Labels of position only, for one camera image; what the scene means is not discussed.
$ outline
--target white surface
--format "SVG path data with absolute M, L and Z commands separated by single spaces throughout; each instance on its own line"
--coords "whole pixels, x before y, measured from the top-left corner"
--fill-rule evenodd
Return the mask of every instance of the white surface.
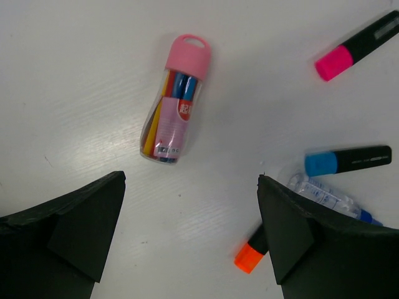
M 399 38 L 330 83 L 311 62 L 389 0 L 3 0 L 0 216 L 124 170 L 127 191 L 92 298 L 281 299 L 267 256 L 234 254 L 260 214 L 257 177 L 309 148 L 399 148 Z M 199 34 L 213 66 L 175 167 L 140 131 L 173 39 Z M 399 168 L 326 178 L 399 228 Z

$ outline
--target pink highlighter cap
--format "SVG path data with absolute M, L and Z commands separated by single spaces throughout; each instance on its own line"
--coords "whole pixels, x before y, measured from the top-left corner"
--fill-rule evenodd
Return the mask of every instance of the pink highlighter cap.
M 330 81 L 352 65 L 352 55 L 343 45 L 336 47 L 314 64 L 320 77 L 325 81 Z
M 190 40 L 197 40 L 203 46 L 192 44 Z M 203 81 L 210 63 L 211 47 L 209 44 L 198 36 L 184 34 L 173 42 L 165 67 Z

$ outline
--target pink label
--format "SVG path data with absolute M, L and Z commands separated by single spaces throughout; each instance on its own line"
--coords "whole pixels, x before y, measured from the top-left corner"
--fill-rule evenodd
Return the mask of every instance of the pink label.
M 154 156 L 179 158 L 185 142 L 191 104 L 191 101 L 179 100 L 178 98 L 162 98 Z

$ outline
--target bottle-shaped pencil case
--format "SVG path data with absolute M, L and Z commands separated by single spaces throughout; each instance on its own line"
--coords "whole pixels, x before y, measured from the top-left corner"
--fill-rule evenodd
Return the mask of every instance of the bottle-shaped pencil case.
M 210 62 L 211 47 L 205 40 L 190 34 L 175 39 L 160 91 L 142 130 L 140 153 L 144 157 L 177 163 Z

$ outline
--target pink highlighter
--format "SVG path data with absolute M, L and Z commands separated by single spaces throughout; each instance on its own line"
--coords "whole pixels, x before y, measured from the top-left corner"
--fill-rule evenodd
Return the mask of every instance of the pink highlighter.
M 211 47 L 205 40 L 191 34 L 175 39 L 166 61 L 163 84 L 142 130 L 142 156 L 165 164 L 177 163 L 210 62 Z
M 346 40 L 315 63 L 316 71 L 330 81 L 399 33 L 399 12 L 392 11 Z

